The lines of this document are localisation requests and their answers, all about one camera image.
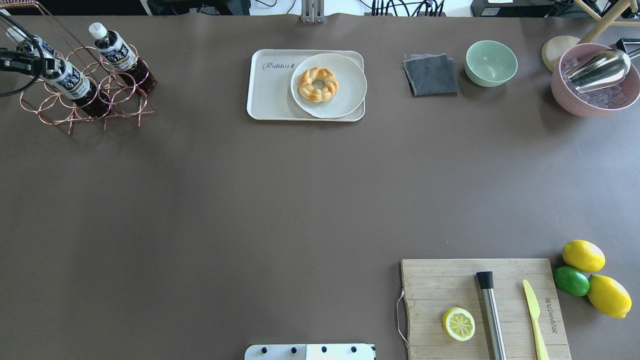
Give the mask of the tea bottle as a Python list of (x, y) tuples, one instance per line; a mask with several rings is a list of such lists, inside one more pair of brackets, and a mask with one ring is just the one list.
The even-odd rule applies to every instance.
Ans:
[(126, 85), (135, 86), (138, 91), (146, 94), (150, 94), (155, 89), (158, 82), (149, 67), (118, 32), (107, 29), (100, 22), (92, 23), (88, 30), (94, 38), (94, 46), (98, 52)]
[(53, 73), (41, 77), (91, 118), (100, 119), (111, 111), (108, 94), (62, 57), (55, 56)]
[(15, 47), (18, 52), (26, 55), (32, 55), (32, 59), (34, 60), (42, 59), (37, 46), (41, 49), (42, 55), (45, 59), (55, 59), (54, 49), (39, 35), (33, 34), (32, 36), (35, 42), (30, 41), (28, 36), (22, 30), (16, 26), (12, 26), (6, 31), (6, 36), (15, 43)]

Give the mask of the cream rectangular tray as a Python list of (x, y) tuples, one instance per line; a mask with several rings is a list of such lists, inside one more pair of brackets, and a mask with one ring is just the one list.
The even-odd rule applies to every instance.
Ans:
[(319, 54), (338, 54), (356, 62), (364, 72), (363, 57), (352, 50), (263, 48), (253, 54), (246, 110), (256, 120), (356, 122), (365, 114), (365, 99), (354, 112), (339, 118), (316, 118), (295, 102), (290, 80), (302, 61)]

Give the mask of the white round plate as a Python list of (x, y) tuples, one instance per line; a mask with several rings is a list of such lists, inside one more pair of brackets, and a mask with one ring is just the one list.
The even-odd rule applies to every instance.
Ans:
[[(310, 68), (326, 68), (338, 80), (338, 90), (327, 102), (313, 103), (298, 93), (298, 80)], [(364, 71), (353, 60), (340, 54), (317, 54), (302, 61), (291, 75), (291, 94), (298, 106), (319, 119), (337, 119), (354, 112), (364, 102), (367, 80)]]

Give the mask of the dark grey folded cloth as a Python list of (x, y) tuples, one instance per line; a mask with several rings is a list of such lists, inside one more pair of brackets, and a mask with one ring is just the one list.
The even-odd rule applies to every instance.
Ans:
[(446, 54), (410, 54), (402, 64), (414, 97), (453, 94), (460, 89), (454, 59)]

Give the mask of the green ceramic bowl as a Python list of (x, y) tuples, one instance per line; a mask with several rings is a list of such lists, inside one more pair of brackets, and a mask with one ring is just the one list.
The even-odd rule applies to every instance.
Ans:
[(483, 39), (467, 49), (464, 70), (474, 84), (497, 87), (514, 77), (518, 71), (518, 60), (505, 44)]

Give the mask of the wooden cutting board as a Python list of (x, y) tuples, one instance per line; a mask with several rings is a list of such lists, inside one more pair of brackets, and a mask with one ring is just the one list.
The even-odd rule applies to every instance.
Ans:
[[(527, 280), (541, 314), (538, 325), (551, 360), (569, 360), (569, 342), (548, 259), (403, 259), (402, 287), (407, 316), (410, 360), (491, 360), (485, 306), (476, 274), (493, 274), (494, 296), (509, 360), (535, 360), (535, 338), (523, 288)], [(446, 310), (459, 307), (474, 317), (476, 330), (468, 341), (448, 335), (442, 323)]]

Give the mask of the half lemon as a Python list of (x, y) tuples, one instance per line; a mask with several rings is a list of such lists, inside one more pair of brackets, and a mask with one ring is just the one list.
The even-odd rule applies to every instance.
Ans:
[(446, 310), (442, 318), (445, 332), (451, 338), (464, 342), (469, 341), (476, 332), (476, 323), (473, 315), (461, 307), (451, 307)]

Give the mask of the steel muddler black tip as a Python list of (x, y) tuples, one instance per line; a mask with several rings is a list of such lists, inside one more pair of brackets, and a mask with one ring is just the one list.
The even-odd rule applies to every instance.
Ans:
[(485, 310), (485, 326), (487, 328), (487, 344), (493, 360), (507, 360), (506, 345), (502, 325), (499, 319), (498, 302), (494, 290), (492, 271), (479, 271), (476, 274)]

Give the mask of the wooden mug tree stand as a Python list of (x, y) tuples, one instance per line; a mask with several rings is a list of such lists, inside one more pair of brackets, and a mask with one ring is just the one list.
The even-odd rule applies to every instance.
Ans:
[(608, 27), (638, 27), (639, 25), (638, 22), (618, 20), (627, 8), (631, 8), (633, 12), (639, 11), (637, 0), (618, 0), (604, 16), (590, 9), (583, 0), (575, 0), (574, 3), (595, 20), (595, 25), (581, 38), (571, 35), (558, 35), (544, 43), (541, 48), (541, 59), (542, 63), (551, 72), (554, 71), (555, 66), (558, 65), (560, 58), (567, 50), (577, 44), (592, 43)]

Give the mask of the yellow plastic knife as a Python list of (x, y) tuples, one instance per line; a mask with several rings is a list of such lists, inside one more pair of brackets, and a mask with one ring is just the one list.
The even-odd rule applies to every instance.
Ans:
[(550, 360), (540, 324), (538, 323), (539, 316), (541, 315), (541, 309), (538, 303), (537, 296), (528, 280), (523, 279), (522, 286), (525, 292), (526, 305), (528, 308), (532, 333), (534, 337), (535, 355), (538, 360)]

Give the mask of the pink bowl with ice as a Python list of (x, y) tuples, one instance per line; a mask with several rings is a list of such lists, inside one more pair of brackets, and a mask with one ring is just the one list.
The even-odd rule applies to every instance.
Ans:
[(567, 50), (551, 76), (551, 93), (560, 107), (581, 117), (601, 117), (628, 109), (639, 100), (640, 78), (635, 66), (631, 66), (626, 77), (619, 84), (588, 92), (578, 92), (566, 72), (587, 62), (599, 51), (607, 50), (604, 45), (578, 44)]

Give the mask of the metal ice scoop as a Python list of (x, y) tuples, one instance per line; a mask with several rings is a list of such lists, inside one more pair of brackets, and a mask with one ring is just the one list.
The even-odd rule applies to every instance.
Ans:
[(567, 75), (567, 80), (580, 93), (598, 91), (622, 82), (631, 64), (631, 57), (622, 50), (602, 50)]

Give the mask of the yellow lemon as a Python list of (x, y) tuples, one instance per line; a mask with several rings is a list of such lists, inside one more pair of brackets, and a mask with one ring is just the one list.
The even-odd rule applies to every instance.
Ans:
[(606, 264), (605, 253), (596, 244), (583, 239), (567, 242), (561, 255), (565, 264), (581, 272), (595, 273)]
[(633, 306), (629, 292), (617, 280), (605, 275), (591, 275), (587, 298), (603, 314), (624, 319)]

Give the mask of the green lime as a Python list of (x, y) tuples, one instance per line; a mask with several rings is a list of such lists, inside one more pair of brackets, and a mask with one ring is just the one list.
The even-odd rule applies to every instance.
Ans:
[(556, 268), (553, 280), (558, 289), (570, 296), (583, 297), (587, 296), (590, 291), (590, 282), (587, 276), (569, 265)]

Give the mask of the aluminium frame post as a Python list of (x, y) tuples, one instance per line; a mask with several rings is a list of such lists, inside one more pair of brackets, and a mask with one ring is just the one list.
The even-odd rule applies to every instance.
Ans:
[(321, 24), (325, 22), (324, 0), (301, 0), (301, 22)]

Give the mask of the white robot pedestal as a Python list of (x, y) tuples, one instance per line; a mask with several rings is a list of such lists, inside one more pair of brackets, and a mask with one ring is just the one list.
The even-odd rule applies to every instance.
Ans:
[(245, 360), (375, 360), (374, 344), (309, 343), (253, 344), (247, 347)]

